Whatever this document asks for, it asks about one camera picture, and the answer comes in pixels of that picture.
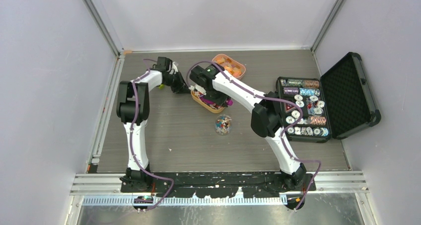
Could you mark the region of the clear plastic cup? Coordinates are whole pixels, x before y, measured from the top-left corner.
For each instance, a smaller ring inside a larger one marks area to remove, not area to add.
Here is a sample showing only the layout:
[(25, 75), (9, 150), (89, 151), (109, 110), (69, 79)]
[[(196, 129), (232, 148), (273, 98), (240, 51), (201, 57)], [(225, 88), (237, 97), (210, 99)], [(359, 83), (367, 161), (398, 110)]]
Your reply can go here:
[(228, 135), (232, 127), (232, 118), (222, 114), (217, 117), (214, 123), (215, 132), (221, 136)]

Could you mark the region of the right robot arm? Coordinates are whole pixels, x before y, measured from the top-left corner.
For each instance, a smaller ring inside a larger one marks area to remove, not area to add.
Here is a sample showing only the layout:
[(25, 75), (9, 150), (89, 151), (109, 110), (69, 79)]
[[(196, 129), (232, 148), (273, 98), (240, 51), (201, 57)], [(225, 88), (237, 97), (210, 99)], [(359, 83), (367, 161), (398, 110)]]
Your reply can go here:
[(187, 77), (201, 87), (212, 102), (221, 104), (230, 98), (244, 106), (251, 113), (252, 131), (266, 140), (278, 160), (281, 186), (293, 191), (303, 184), (307, 170), (285, 135), (281, 100), (276, 94), (253, 89), (215, 63), (206, 68), (194, 65)]

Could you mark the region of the magenta plastic scoop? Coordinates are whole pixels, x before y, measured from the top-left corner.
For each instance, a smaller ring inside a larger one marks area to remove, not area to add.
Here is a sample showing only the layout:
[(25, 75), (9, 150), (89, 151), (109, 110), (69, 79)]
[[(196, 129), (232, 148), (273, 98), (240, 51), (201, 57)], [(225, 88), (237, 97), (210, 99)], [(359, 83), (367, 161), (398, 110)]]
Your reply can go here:
[(208, 99), (205, 99), (203, 97), (200, 98), (200, 100), (208, 105), (212, 105), (215, 107), (228, 107), (231, 106), (233, 104), (233, 101), (229, 98), (227, 99), (224, 103), (215, 103), (213, 101), (210, 101)]

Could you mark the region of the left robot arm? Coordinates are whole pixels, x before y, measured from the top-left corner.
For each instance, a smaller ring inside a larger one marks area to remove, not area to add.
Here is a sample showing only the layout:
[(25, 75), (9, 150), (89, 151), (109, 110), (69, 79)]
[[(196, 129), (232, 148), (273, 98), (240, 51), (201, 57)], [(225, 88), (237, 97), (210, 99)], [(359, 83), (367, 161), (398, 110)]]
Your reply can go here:
[(125, 175), (120, 178), (122, 192), (147, 192), (155, 180), (162, 179), (150, 171), (145, 142), (149, 93), (161, 85), (170, 87), (175, 94), (190, 93), (177, 64), (167, 57), (158, 57), (141, 76), (119, 83), (116, 114), (125, 128), (129, 153)]

